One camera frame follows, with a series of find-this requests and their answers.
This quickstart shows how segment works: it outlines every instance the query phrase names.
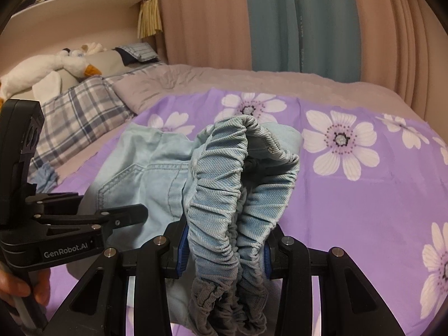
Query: human hand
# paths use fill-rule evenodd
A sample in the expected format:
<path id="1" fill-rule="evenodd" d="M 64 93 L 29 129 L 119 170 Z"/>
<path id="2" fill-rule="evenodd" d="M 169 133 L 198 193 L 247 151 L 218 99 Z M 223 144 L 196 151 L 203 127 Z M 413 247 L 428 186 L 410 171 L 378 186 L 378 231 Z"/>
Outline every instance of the human hand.
<path id="1" fill-rule="evenodd" d="M 38 283 L 33 288 L 37 303 L 47 306 L 50 302 L 50 269 L 37 272 Z M 29 285 L 23 280 L 0 269 L 0 299 L 15 308 L 13 296 L 28 297 L 31 294 Z"/>

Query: striped fabric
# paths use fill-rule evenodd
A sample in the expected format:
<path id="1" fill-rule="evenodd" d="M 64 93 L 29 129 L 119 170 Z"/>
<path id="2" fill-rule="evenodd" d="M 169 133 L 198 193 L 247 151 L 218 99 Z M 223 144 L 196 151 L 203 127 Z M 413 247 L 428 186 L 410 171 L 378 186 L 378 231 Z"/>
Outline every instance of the striped fabric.
<path id="1" fill-rule="evenodd" d="M 140 63 L 148 62 L 151 59 L 158 58 L 157 53 L 151 48 L 148 43 L 135 43 L 126 46 L 119 46 L 125 52 L 129 53 Z"/>
<path id="2" fill-rule="evenodd" d="M 115 94 L 113 84 L 159 65 L 163 63 L 139 67 L 120 76 L 93 76 L 46 102 L 42 106 L 45 122 L 28 179 L 44 163 L 58 168 L 106 132 L 130 120 L 134 113 Z"/>

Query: purple cloth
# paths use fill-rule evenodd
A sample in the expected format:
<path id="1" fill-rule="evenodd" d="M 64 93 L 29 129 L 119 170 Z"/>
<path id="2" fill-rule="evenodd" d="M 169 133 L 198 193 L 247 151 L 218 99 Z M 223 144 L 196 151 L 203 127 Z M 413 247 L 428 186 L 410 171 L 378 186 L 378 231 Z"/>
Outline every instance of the purple cloth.
<path id="1" fill-rule="evenodd" d="M 448 292 L 448 150 L 438 135 L 426 123 L 363 108 L 217 89 L 166 97 L 134 122 L 194 138 L 215 119 L 241 112 L 303 133 L 301 170 L 280 221 L 285 234 L 315 249 L 344 248 L 406 335 L 420 335 Z M 117 141 L 55 192 L 84 193 Z M 58 268 L 52 284 L 66 277 Z M 51 307 L 69 288 L 52 291 Z M 318 314 L 316 297 L 315 320 Z M 192 334 L 179 327 L 174 335 Z"/>

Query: mattress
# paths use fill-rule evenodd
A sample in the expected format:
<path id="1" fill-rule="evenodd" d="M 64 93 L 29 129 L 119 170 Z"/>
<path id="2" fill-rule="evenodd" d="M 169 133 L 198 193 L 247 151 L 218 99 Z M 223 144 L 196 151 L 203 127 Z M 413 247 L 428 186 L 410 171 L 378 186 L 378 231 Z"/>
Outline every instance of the mattress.
<path id="1" fill-rule="evenodd" d="M 190 139 L 215 120 L 238 114 L 248 102 L 259 120 L 299 130 L 305 142 L 296 188 L 280 221 L 285 234 L 315 249 L 344 248 L 406 335 L 420 335 L 448 292 L 445 143 L 396 101 L 396 94 L 379 86 L 298 73 L 231 72 L 155 67 L 124 78 L 114 90 L 138 114 L 135 123 L 159 122 L 160 129 L 180 131 L 194 126 Z M 150 120 L 152 115 L 160 120 Z M 55 191 L 84 193 L 114 150 L 120 130 Z M 49 315 L 75 282 L 65 267 L 53 270 Z M 128 313 L 131 335 L 132 309 Z M 174 335 L 191 335 L 182 326 L 173 329 Z"/>

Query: jeans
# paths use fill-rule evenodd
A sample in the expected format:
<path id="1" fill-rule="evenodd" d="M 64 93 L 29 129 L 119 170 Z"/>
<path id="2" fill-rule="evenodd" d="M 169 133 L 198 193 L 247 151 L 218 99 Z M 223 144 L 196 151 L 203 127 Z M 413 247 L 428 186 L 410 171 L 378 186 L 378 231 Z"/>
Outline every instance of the jeans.
<path id="1" fill-rule="evenodd" d="M 108 246 L 123 251 L 162 234 L 185 212 L 195 269 L 189 266 L 181 279 L 167 283 L 171 321 L 203 336 L 235 335 L 237 329 L 258 335 L 266 330 L 270 286 L 263 246 L 294 188 L 301 144 L 295 129 L 260 125 L 248 115 L 207 126 L 193 141 L 131 124 L 79 214 L 144 204 L 145 224 L 108 239 Z M 269 298 L 278 304 L 276 295 Z"/>

